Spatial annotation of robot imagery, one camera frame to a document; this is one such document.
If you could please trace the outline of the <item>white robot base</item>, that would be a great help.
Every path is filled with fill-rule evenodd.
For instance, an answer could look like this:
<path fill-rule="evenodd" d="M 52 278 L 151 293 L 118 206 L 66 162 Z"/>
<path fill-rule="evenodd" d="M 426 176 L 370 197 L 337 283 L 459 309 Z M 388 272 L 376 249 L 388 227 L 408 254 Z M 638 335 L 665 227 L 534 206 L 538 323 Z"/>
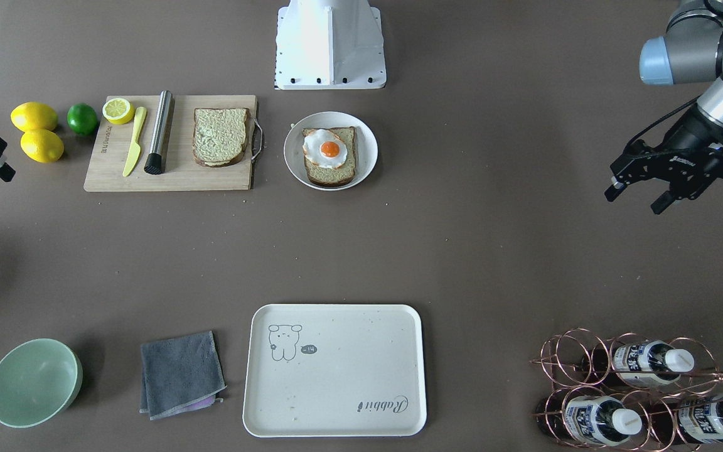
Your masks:
<path fill-rule="evenodd" d="M 275 89 L 370 90 L 386 84 L 378 8 L 367 1 L 291 1 L 278 9 Z"/>

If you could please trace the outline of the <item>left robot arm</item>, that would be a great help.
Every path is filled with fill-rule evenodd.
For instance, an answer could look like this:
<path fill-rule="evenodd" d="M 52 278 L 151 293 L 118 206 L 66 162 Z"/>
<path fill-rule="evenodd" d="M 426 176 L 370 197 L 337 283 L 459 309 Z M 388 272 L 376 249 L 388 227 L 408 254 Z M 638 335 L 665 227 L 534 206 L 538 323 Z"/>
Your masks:
<path fill-rule="evenodd" d="M 668 189 L 651 204 L 660 214 L 672 203 L 698 198 L 723 180 L 723 1 L 681 1 L 664 35 L 646 41 L 639 73 L 646 85 L 708 82 L 681 105 L 679 119 L 656 146 L 637 134 L 611 164 L 613 202 L 631 184 L 657 178 Z"/>

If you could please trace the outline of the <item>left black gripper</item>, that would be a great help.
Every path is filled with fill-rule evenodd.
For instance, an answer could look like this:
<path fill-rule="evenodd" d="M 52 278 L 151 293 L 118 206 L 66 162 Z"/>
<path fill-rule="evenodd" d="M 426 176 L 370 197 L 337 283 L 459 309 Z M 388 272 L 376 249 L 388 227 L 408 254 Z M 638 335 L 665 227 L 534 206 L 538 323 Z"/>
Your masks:
<path fill-rule="evenodd" d="M 631 184 L 657 178 L 668 182 L 651 204 L 660 215 L 683 196 L 700 196 L 715 180 L 723 178 L 723 127 L 690 107 L 666 132 L 657 146 L 649 146 L 639 136 L 632 138 L 610 165 L 613 177 L 604 192 L 608 202 Z"/>

